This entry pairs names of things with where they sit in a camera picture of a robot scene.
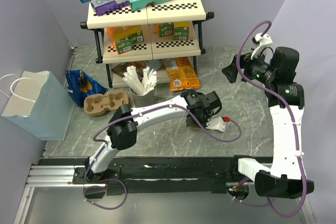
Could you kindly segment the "brown paper coffee cup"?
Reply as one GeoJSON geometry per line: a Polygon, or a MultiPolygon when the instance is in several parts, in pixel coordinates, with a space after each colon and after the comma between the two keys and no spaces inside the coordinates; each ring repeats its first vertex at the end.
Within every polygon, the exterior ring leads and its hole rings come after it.
{"type": "Polygon", "coordinates": [[[187,128],[192,129],[192,130],[199,130],[200,128],[198,126],[195,125],[186,125],[187,128]]]}

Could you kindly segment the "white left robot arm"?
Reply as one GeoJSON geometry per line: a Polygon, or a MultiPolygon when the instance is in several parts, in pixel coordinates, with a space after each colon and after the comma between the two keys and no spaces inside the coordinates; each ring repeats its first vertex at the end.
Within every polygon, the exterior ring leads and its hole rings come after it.
{"type": "Polygon", "coordinates": [[[226,123],[218,115],[222,103],[216,92],[203,94],[187,90],[167,101],[151,106],[130,108],[120,106],[103,130],[93,140],[101,142],[100,148],[86,163],[85,180],[98,183],[114,157],[136,144],[137,134],[142,130],[172,119],[186,119],[189,127],[204,127],[224,133],[226,123]]]}

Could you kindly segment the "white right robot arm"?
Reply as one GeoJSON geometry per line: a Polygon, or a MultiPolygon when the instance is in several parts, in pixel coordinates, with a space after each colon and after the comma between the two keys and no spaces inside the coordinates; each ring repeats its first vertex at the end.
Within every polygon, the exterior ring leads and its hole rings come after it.
{"type": "Polygon", "coordinates": [[[269,63],[265,55],[252,58],[250,53],[240,57],[240,67],[250,80],[257,80],[279,94],[284,101],[266,93],[270,109],[274,155],[271,168],[248,156],[237,156],[237,163],[229,168],[235,181],[245,177],[255,183],[258,196],[296,199],[302,196],[302,175],[297,158],[301,151],[301,120],[305,98],[303,86],[294,82],[299,52],[288,47],[277,47],[269,63]]]}

